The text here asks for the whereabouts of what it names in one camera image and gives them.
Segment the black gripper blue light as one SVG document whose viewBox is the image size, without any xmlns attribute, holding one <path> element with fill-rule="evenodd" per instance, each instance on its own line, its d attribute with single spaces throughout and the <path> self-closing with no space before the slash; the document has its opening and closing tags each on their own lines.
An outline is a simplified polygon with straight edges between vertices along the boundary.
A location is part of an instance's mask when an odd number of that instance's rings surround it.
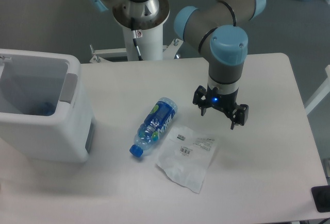
<svg viewBox="0 0 330 224">
<path fill-rule="evenodd" d="M 201 110 L 201 116 L 204 116 L 207 108 L 214 108 L 223 112 L 232 121 L 230 129 L 235 126 L 244 126 L 249 115 L 249 106 L 246 104 L 237 105 L 238 89 L 230 94 L 214 93 L 210 87 L 205 89 L 199 85 L 193 95 L 193 104 Z"/>
</svg>

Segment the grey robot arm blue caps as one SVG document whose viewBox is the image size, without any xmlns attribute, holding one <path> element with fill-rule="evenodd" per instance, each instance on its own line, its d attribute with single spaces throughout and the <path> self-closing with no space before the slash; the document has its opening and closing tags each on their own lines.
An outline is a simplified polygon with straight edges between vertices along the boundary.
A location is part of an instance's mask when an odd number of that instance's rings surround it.
<svg viewBox="0 0 330 224">
<path fill-rule="evenodd" d="M 124 33 L 130 61 L 162 60 L 163 24 L 169 17 L 168 0 L 94 0 L 112 11 Z M 198 87 L 193 103 L 202 113 L 214 108 L 243 126 L 249 113 L 238 104 L 239 79 L 248 54 L 248 36 L 240 24 L 263 12 L 266 0 L 216 0 L 208 10 L 187 6 L 175 17 L 178 37 L 208 62 L 207 87 Z"/>
</svg>

